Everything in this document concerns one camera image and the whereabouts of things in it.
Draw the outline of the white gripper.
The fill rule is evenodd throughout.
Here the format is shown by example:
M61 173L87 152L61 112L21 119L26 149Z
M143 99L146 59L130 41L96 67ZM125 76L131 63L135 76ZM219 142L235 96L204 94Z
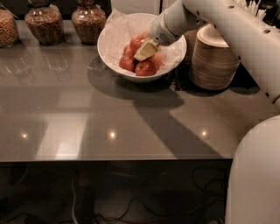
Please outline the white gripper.
M180 36L172 34L165 24L165 17L160 14L151 24L149 37L136 51L134 58L143 61L158 52L158 46L170 46L180 39Z

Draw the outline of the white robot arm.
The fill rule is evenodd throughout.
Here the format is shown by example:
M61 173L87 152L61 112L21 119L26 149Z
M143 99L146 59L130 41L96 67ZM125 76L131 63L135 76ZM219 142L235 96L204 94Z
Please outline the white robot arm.
M234 0L177 0L148 31L135 58L152 56L206 21L223 37L269 101L280 107L280 32ZM280 224L280 116L260 122L237 147L225 224Z

